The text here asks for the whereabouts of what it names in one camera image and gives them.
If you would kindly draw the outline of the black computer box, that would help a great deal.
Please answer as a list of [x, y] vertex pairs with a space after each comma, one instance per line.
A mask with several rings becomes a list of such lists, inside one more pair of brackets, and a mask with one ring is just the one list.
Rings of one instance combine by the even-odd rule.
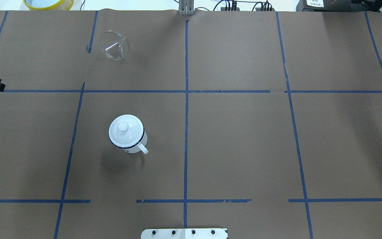
[[296, 12], [351, 12], [351, 0], [300, 0]]

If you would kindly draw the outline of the yellow tape roll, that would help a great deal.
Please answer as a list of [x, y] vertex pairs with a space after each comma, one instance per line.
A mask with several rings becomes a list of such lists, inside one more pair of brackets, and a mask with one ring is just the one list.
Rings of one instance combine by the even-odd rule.
[[74, 0], [23, 0], [32, 11], [69, 11]]

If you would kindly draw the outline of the brown paper table cover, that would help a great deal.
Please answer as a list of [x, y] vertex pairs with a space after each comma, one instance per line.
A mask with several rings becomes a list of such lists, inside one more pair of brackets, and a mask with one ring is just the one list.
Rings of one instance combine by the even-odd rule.
[[382, 13], [0, 11], [0, 78], [0, 239], [382, 239]]

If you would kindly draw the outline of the small white bowl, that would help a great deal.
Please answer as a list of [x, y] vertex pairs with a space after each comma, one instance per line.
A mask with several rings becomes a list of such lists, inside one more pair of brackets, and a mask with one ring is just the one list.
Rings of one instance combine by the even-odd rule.
[[121, 115], [111, 122], [108, 130], [110, 141], [116, 147], [129, 149], [141, 142], [145, 134], [142, 121], [134, 115]]

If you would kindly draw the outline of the clear glass funnel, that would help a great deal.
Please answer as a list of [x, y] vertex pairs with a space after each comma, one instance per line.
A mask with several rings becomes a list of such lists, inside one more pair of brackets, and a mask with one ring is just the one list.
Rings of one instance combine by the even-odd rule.
[[100, 35], [100, 48], [102, 53], [113, 61], [123, 60], [128, 51], [126, 37], [117, 31], [106, 31]]

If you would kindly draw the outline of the aluminium frame post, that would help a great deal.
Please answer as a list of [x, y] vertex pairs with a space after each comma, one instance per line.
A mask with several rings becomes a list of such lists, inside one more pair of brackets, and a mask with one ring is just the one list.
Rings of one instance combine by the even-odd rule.
[[194, 15], [195, 7], [194, 0], [177, 0], [178, 2], [178, 14], [183, 15]]

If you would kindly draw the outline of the white blue-rimmed enamel cup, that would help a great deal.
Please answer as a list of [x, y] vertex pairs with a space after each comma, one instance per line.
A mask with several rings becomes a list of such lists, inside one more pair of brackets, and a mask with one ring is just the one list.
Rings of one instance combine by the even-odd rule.
[[124, 124], [112, 125], [109, 128], [109, 139], [117, 148], [122, 149], [126, 153], [148, 153], [146, 148], [148, 136], [143, 127], [126, 127]]

